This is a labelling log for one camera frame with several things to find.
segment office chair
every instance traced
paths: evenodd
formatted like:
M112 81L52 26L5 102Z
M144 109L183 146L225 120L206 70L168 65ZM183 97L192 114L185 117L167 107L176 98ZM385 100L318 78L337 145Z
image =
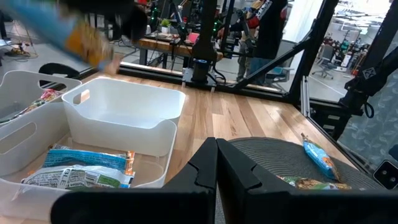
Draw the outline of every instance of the office chair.
M323 45L320 55L321 56L317 64L319 65L319 67L322 68L322 70L313 72L312 75L316 73L321 73L322 78L326 78L329 75L331 76L331 79L333 79L333 75L328 72L332 69L337 68L336 65L333 65L331 63L331 58L333 57L333 47L327 44Z
M282 40L279 45L279 50L277 53L277 58L285 54L286 52L292 50L292 48L296 46L295 42L288 41L288 40ZM284 61L282 64L280 64L278 67L275 67L272 69L270 72L267 73L266 78L273 79L273 83L278 83L278 82L287 82L290 78L290 71L294 70L294 68L291 68L290 65L292 64L293 57L287 59Z

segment potted plant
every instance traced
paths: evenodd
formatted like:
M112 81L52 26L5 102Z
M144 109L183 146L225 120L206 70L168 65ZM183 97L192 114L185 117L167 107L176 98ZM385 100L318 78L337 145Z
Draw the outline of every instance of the potted plant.
M162 22L160 23L160 26L162 27L162 33L168 34L170 33L170 21L168 19L163 19Z

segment desk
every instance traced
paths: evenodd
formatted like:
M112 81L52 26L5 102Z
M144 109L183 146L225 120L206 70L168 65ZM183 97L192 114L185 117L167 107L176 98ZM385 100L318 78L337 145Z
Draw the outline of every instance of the desk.
M87 82L103 74L97 73ZM302 144L301 133L321 145L326 152L351 165L347 158L327 140L294 106L276 101L260 100L229 93L210 93L194 88L182 88L171 83L117 75L115 78L128 82L159 86L184 92L187 97L178 124L168 182L196 153L209 136L226 140L243 137L270 137ZM32 220L1 218L1 224L48 224Z
M173 49L173 46L171 46L170 43L166 41L163 40L156 41L147 38L139 40L136 44L134 44L134 46L140 49L140 55L139 55L140 65L147 65L148 50L156 50L166 54L171 54ZM175 46L174 54L183 57L191 57L192 47L185 45ZM217 62L219 62L222 58L223 54L217 52Z

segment wooden table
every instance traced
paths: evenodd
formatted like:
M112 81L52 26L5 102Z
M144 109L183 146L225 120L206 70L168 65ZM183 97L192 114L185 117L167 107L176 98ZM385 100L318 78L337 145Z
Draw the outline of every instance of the wooden table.
M173 46L170 45L169 42L163 40L152 40L152 39L143 38L139 40L136 44L134 44L134 46L140 49L140 54L139 54L140 65L147 65L148 50L156 50L159 52L163 52L166 55L171 54L173 51ZM175 46L174 55L189 58L192 56L192 47L186 45ZM217 62L219 62L222 58L223 54L217 52Z
M94 74L84 79L83 82L100 76L102 76L101 73ZM354 167L300 111L290 104L229 93L210 93L195 88L182 88L180 85L171 83L123 75L118 75L115 78L179 90L187 95L178 124L177 138L166 182L181 170L204 140L210 136L226 140L250 136L270 137L302 144L301 133L305 133L310 139L321 145L329 155ZM4 217L0 217L0 223L48 224Z

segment white plastic bin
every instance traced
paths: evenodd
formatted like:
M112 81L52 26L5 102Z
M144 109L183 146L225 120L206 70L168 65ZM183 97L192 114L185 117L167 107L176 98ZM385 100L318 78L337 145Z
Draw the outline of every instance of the white plastic bin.
M74 141L121 151L132 145L150 156L167 153L159 144L169 138L161 133L170 120L176 125L185 101L185 94L165 88L129 83L110 78L97 78L64 94L62 100ZM152 136L150 147L134 137Z
M5 120L18 114L27 108L33 101L39 99L44 89L40 87L39 81L48 81L66 86L66 91L81 85L81 81L70 78L55 77L52 75L27 72L10 71L7 72L0 85L0 120Z
M48 103L0 128L0 216L49 220L52 204L68 191L20 184L29 172L41 167L49 145L57 142L75 149L120 153L79 144L69 132L63 103ZM129 150L142 152L136 154L133 163L133 187L163 186L176 132L176 125L165 120L153 129L143 129L143 134L129 136ZM117 134L114 138L124 141Z

